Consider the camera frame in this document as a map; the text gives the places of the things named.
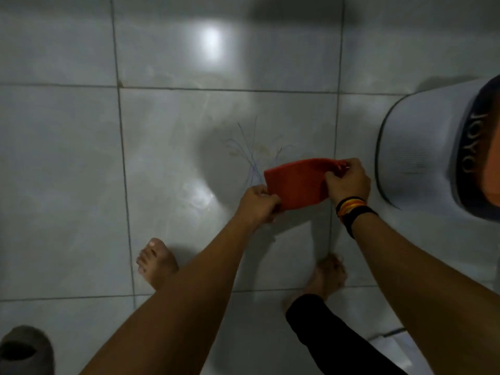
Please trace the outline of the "person's left hand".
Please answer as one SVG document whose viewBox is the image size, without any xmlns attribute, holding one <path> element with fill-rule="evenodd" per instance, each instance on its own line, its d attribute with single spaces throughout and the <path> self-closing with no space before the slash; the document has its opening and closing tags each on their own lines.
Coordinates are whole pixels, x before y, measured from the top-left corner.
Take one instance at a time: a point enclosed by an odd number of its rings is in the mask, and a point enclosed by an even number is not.
<svg viewBox="0 0 500 375">
<path fill-rule="evenodd" d="M 278 215 L 266 215 L 262 199 L 263 188 L 267 188 L 267 186 L 259 184 L 248 188 L 242 196 L 234 215 L 235 220 L 241 222 L 252 232 L 255 232 L 263 224 L 274 222 Z"/>
</svg>

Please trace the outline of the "person's right hand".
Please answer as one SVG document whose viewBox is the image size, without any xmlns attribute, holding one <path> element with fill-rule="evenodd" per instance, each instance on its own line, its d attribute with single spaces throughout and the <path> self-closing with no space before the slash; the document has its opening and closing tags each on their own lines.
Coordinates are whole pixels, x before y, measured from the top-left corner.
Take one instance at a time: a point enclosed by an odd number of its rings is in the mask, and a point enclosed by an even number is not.
<svg viewBox="0 0 500 375">
<path fill-rule="evenodd" d="M 326 172 L 325 179 L 328 195 L 332 203 L 337 206 L 348 197 L 359 197 L 368 201 L 371 193 L 371 179 L 358 158 L 346 159 L 347 171 L 343 177 L 337 177 L 333 172 Z"/>
</svg>

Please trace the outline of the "red cloth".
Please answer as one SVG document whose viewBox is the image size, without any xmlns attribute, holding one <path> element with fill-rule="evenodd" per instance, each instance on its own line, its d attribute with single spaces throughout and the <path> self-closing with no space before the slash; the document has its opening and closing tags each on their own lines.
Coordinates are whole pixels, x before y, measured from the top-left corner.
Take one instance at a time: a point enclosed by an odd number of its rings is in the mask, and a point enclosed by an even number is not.
<svg viewBox="0 0 500 375">
<path fill-rule="evenodd" d="M 264 171 L 269 192 L 281 199 L 280 212 L 316 205 L 329 197 L 326 159 L 303 159 Z"/>
</svg>

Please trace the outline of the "person's left forearm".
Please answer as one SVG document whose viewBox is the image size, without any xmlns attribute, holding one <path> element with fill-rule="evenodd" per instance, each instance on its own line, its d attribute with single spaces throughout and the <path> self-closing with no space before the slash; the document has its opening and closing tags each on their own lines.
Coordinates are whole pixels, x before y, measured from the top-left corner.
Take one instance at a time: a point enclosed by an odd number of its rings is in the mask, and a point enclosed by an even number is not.
<svg viewBox="0 0 500 375">
<path fill-rule="evenodd" d="M 215 341 L 236 272 L 258 223 L 234 216 L 96 353 L 80 375 L 196 375 Z"/>
</svg>

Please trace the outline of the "person's right forearm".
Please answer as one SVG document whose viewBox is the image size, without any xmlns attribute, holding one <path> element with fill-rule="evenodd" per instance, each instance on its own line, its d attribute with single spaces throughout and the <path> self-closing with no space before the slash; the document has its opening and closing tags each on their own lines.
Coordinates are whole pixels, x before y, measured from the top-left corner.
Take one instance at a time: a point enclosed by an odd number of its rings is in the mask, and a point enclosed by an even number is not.
<svg viewBox="0 0 500 375">
<path fill-rule="evenodd" d="M 500 375 L 500 296 L 412 244 L 379 216 L 353 236 L 435 375 Z"/>
</svg>

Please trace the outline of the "white laundry basket dark rim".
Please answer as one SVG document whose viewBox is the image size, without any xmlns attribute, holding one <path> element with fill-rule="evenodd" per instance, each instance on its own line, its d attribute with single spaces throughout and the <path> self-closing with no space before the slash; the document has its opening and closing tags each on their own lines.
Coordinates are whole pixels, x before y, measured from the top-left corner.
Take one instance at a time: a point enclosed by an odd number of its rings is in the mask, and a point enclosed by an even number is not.
<svg viewBox="0 0 500 375">
<path fill-rule="evenodd" d="M 381 197 L 418 210 L 500 223 L 479 188 L 482 145 L 500 114 L 500 74 L 423 90 L 396 102 L 378 133 Z"/>
</svg>

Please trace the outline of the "person's right foot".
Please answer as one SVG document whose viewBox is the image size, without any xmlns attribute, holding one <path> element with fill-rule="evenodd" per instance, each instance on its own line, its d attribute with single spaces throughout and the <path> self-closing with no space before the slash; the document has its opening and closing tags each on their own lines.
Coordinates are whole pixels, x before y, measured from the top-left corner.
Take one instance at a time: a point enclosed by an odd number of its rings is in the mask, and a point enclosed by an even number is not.
<svg viewBox="0 0 500 375">
<path fill-rule="evenodd" d="M 303 289 L 282 302 L 283 312 L 286 313 L 292 303 L 304 295 L 318 296 L 323 302 L 326 302 L 332 294 L 344 287 L 346 280 L 347 272 L 342 260 L 336 254 L 329 253 L 316 264 Z"/>
</svg>

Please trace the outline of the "person's foot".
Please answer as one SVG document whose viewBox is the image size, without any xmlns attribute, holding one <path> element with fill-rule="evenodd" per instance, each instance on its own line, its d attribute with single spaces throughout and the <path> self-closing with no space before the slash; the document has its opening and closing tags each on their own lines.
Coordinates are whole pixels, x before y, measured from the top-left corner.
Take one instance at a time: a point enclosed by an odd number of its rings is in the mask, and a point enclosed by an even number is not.
<svg viewBox="0 0 500 375">
<path fill-rule="evenodd" d="M 149 240 L 136 258 L 136 264 L 139 274 L 154 291 L 161 289 L 179 271 L 174 254 L 158 238 Z"/>
<path fill-rule="evenodd" d="M 346 280 L 347 272 L 342 260 L 336 254 L 329 253 L 316 264 L 303 289 L 282 302 L 283 312 L 286 313 L 292 303 L 304 295 L 318 296 L 323 302 L 326 302 L 332 294 L 344 287 Z"/>
</svg>

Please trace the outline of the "person's left foot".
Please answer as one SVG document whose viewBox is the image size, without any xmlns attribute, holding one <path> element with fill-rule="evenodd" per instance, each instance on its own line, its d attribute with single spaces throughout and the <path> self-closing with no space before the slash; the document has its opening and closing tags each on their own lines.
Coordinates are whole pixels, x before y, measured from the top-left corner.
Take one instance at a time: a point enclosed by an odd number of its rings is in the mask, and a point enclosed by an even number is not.
<svg viewBox="0 0 500 375">
<path fill-rule="evenodd" d="M 158 238 L 149 240 L 136 258 L 136 264 L 139 274 L 154 291 L 161 289 L 179 271 L 174 254 Z"/>
</svg>

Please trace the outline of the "black trouser leg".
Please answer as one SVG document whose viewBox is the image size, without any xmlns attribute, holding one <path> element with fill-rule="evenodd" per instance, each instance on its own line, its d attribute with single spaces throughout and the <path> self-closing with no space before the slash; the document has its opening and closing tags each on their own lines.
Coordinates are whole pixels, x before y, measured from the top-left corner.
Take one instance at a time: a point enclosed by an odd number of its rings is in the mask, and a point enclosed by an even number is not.
<svg viewBox="0 0 500 375">
<path fill-rule="evenodd" d="M 407 375 L 349 328 L 317 295 L 294 300 L 285 318 L 323 375 Z"/>
</svg>

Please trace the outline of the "orange cloth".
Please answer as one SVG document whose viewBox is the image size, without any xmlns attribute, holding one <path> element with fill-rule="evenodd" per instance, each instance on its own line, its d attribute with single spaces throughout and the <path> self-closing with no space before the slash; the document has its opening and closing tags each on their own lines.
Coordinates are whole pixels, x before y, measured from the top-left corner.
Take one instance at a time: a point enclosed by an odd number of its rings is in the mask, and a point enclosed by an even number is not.
<svg viewBox="0 0 500 375">
<path fill-rule="evenodd" d="M 500 114 L 491 122 L 481 147 L 479 188 L 490 204 L 500 208 Z"/>
</svg>

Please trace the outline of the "white plastic sheet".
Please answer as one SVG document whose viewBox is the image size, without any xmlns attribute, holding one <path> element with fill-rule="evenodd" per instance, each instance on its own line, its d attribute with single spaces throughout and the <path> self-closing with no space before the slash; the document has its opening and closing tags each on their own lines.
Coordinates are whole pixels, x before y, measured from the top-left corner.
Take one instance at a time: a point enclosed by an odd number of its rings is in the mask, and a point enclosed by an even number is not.
<svg viewBox="0 0 500 375">
<path fill-rule="evenodd" d="M 408 375 L 435 375 L 405 328 L 379 335 L 369 343 Z"/>
</svg>

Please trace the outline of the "grey slipper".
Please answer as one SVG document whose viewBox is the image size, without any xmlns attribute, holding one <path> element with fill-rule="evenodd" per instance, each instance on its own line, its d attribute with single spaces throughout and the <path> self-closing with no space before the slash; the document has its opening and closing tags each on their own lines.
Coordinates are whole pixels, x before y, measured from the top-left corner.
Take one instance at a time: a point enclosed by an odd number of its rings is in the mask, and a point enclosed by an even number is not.
<svg viewBox="0 0 500 375">
<path fill-rule="evenodd" d="M 0 340 L 0 375 L 54 375 L 53 345 L 31 326 L 13 328 Z"/>
</svg>

